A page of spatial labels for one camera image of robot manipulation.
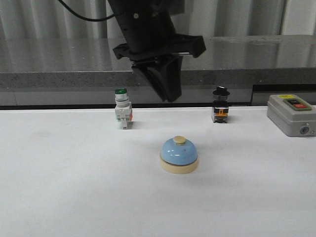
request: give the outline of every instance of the white table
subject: white table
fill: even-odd
[[[0,112],[1,237],[314,237],[316,138],[291,138],[267,107]],[[199,167],[159,166],[191,140]]]

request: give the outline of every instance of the gray countertop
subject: gray countertop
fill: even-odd
[[[148,87],[132,72],[129,59],[116,59],[112,49],[123,42],[0,40],[0,89]],[[184,57],[182,85],[196,90],[221,84],[251,91],[253,85],[261,84],[316,84],[315,43],[316,37],[308,35],[205,39],[206,52],[199,58]]]

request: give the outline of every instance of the gray control box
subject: gray control box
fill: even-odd
[[[297,95],[271,95],[268,117],[287,136],[316,136],[316,109]]]

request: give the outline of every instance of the green button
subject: green button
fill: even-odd
[[[119,89],[115,90],[115,94],[117,94],[117,95],[122,95],[122,94],[126,94],[126,93],[127,93],[126,88],[119,88]]]

